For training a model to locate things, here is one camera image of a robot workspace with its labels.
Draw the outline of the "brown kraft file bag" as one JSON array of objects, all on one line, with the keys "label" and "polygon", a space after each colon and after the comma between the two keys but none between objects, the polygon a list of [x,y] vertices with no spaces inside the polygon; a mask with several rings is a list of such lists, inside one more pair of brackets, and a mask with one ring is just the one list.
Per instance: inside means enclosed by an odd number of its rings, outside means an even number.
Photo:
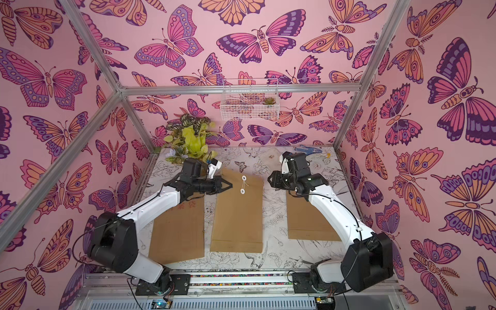
[{"label": "brown kraft file bag", "polygon": [[232,189],[217,196],[210,251],[262,253],[263,195],[261,177],[224,169]]}]

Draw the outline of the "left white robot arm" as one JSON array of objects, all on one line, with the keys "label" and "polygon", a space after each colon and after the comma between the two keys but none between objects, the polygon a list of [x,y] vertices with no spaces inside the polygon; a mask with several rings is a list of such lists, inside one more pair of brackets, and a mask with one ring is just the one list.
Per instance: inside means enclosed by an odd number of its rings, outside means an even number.
[{"label": "left white robot arm", "polygon": [[182,170],[154,195],[118,213],[101,214],[92,232],[89,258],[116,273],[143,280],[159,292],[168,290],[171,270],[140,253],[139,233],[195,194],[217,195],[231,189],[232,183],[217,175],[221,168],[222,162],[215,158],[207,163],[188,158]]}]

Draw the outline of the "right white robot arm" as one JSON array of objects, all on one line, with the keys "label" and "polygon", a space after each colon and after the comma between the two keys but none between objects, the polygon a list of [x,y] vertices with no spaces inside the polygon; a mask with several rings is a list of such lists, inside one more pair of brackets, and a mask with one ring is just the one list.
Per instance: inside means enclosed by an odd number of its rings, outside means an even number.
[{"label": "right white robot arm", "polygon": [[331,295],[348,289],[361,292],[394,275],[392,241],[361,222],[335,194],[321,174],[313,174],[304,153],[285,152],[281,169],[267,179],[275,189],[304,199],[328,221],[341,239],[346,254],[339,262],[321,261],[311,266],[309,281],[316,292]]}]

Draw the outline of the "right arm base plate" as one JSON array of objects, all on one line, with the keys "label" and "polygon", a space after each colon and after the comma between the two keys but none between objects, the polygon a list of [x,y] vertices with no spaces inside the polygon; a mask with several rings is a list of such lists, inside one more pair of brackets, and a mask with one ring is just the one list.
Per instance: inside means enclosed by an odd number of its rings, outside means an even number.
[{"label": "right arm base plate", "polygon": [[293,284],[295,293],[337,294],[345,292],[346,284],[341,282],[327,283],[320,280],[316,272],[289,272],[288,279]]}]

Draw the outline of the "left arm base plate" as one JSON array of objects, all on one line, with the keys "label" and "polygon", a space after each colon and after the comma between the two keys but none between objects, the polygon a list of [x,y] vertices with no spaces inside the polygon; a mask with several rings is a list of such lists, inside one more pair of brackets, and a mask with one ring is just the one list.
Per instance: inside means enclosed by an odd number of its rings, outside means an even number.
[{"label": "left arm base plate", "polygon": [[183,296],[187,295],[190,284],[190,274],[167,275],[153,284],[140,280],[135,294],[137,296]]}]

